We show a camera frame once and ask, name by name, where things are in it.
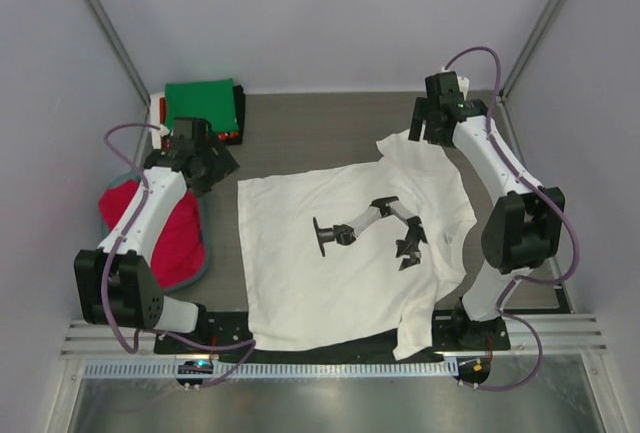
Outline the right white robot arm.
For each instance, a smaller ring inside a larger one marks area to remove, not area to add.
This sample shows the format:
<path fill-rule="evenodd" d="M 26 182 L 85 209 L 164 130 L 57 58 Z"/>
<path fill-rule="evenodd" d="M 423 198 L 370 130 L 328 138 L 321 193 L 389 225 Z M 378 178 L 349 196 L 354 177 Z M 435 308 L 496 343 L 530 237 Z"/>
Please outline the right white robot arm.
<path fill-rule="evenodd" d="M 501 309 L 521 282 L 557 253 L 565 196 L 545 188 L 519 162 L 480 100 L 467 99 L 453 71 L 425 80 L 409 138 L 461 152 L 492 201 L 480 237 L 484 263 L 452 313 L 450 332 L 460 348 L 505 346 Z"/>

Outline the white printed t-shirt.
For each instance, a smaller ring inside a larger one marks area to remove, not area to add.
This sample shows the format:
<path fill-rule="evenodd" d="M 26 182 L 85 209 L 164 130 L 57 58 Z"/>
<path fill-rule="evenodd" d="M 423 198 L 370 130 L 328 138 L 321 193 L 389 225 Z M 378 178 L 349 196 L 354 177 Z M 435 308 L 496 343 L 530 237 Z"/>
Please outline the white printed t-shirt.
<path fill-rule="evenodd" d="M 238 226 L 248 325 L 263 351 L 306 351 L 394 331 L 404 360 L 432 345 L 435 304 L 465 277 L 463 246 L 476 217 L 444 151 L 403 133 L 377 144 L 379 160 L 243 180 Z M 397 218 L 376 221 L 349 246 L 320 246 L 316 226 L 349 224 L 397 197 L 426 234 L 420 262 L 403 267 Z"/>

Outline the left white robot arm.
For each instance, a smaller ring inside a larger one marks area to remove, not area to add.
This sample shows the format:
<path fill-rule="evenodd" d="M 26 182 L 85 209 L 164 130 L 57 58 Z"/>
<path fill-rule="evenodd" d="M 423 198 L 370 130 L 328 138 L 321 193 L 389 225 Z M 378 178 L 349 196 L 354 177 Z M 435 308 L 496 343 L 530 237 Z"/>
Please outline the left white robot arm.
<path fill-rule="evenodd" d="M 166 130 L 166 149 L 154 149 L 135 168 L 139 183 L 116 226 L 94 250 L 80 251 L 73 268 L 84 320 L 123 328 L 178 333 L 190 351 L 205 350 L 213 328 L 195 303 L 166 295 L 152 256 L 176 205 L 200 198 L 239 165 L 209 121 L 178 118 Z"/>

